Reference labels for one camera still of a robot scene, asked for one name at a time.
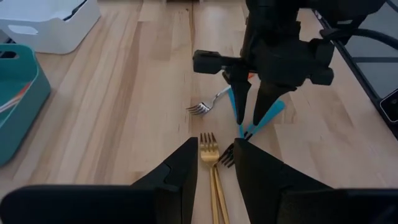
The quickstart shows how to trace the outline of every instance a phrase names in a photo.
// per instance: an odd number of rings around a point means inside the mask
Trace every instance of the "teal plastic bin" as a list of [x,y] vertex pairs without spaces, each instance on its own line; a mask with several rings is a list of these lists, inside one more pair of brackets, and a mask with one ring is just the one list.
[[9,161],[21,145],[43,103],[50,83],[29,47],[0,44],[0,52],[15,52],[15,58],[0,58],[0,106],[30,86],[18,104],[0,113],[0,166]]

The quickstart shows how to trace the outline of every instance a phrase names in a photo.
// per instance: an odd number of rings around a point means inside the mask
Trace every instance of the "gold fork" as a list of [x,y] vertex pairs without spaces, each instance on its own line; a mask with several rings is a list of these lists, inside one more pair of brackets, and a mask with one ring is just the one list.
[[218,159],[220,158],[220,152],[218,150],[218,144],[213,133],[211,133],[211,136],[210,133],[200,133],[200,157],[210,168],[211,209],[213,211],[213,223],[219,223],[217,209],[218,199],[224,223],[229,224],[223,187],[221,186],[220,175],[216,166]]

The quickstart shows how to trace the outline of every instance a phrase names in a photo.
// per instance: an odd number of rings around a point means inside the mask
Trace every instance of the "blue fork handle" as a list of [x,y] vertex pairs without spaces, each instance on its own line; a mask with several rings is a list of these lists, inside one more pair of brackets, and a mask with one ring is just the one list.
[[[232,109],[236,118],[236,106],[234,100],[234,94],[231,89],[228,90],[229,100],[231,101]],[[281,100],[277,100],[267,111],[266,115],[260,120],[260,123],[255,126],[251,123],[248,127],[248,133],[251,135],[256,134],[262,127],[270,122],[275,116],[277,116],[285,108],[285,103]],[[239,137],[244,138],[243,124],[239,125]]]

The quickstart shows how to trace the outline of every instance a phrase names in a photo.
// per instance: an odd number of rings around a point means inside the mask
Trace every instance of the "white container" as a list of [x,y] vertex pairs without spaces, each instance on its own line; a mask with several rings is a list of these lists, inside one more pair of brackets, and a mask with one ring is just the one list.
[[[36,52],[67,54],[100,18],[97,0],[3,0],[0,29]],[[68,20],[77,6],[84,3]]]

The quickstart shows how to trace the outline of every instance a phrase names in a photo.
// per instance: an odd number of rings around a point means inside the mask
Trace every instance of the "wooden tabletop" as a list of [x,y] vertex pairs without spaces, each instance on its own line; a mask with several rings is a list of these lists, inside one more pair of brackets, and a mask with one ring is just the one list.
[[[0,168],[0,195],[27,184],[131,184],[190,136],[214,132],[224,150],[238,136],[227,96],[204,117],[185,108],[227,86],[196,74],[195,49],[238,56],[241,3],[100,1],[102,18],[68,55],[37,54],[52,94],[15,158]],[[298,16],[302,40],[321,25]],[[335,50],[332,86],[306,82],[251,142],[332,187],[398,187],[398,142]],[[245,123],[258,89],[253,79]],[[211,223],[200,163],[193,223]],[[220,167],[231,223],[249,223],[234,169]]]

